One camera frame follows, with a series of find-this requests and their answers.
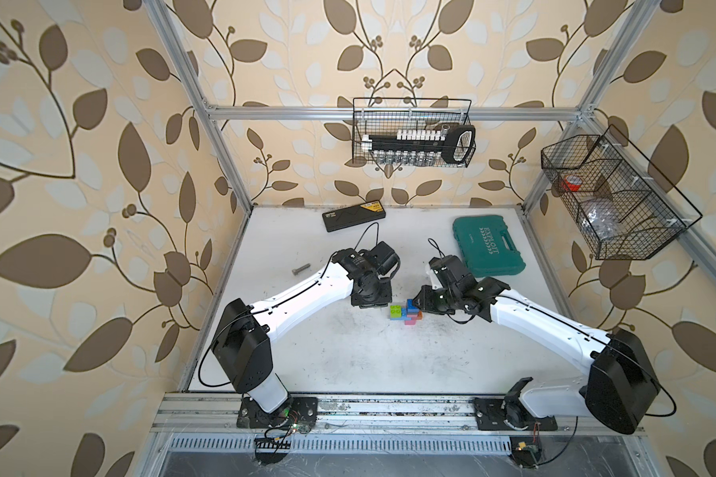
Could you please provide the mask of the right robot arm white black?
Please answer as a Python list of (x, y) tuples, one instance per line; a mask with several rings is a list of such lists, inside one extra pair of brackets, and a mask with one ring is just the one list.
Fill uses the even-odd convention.
[(579, 371), (575, 379), (555, 382), (520, 379), (501, 405), (504, 423), (512, 429), (527, 429), (549, 417), (594, 417), (612, 431), (632, 434), (662, 390), (636, 335), (583, 325), (535, 304), (495, 278), (465, 291), (425, 285), (413, 304), (424, 313), (462, 311), (509, 328)]

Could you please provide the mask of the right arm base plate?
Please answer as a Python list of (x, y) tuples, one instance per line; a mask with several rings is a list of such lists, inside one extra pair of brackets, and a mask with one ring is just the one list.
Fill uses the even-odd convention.
[(533, 417), (519, 401), (475, 397), (473, 415), (480, 431), (557, 431), (554, 417)]

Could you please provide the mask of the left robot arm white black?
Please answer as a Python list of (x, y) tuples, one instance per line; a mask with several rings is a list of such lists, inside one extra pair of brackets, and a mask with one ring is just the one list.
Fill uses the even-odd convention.
[(272, 344), (316, 312), (348, 298), (360, 309), (385, 307), (392, 301), (391, 280), (401, 260), (391, 246), (334, 252), (313, 276), (268, 299), (226, 305), (208, 353), (227, 384), (246, 394), (267, 415), (290, 405), (290, 392), (274, 372)]

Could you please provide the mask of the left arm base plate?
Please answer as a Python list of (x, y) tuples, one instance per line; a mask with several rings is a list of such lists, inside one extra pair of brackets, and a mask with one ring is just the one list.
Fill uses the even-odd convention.
[(310, 433), (316, 425), (316, 397), (288, 397), (275, 411), (266, 413), (251, 397), (243, 397), (237, 417), (238, 429), (294, 429)]

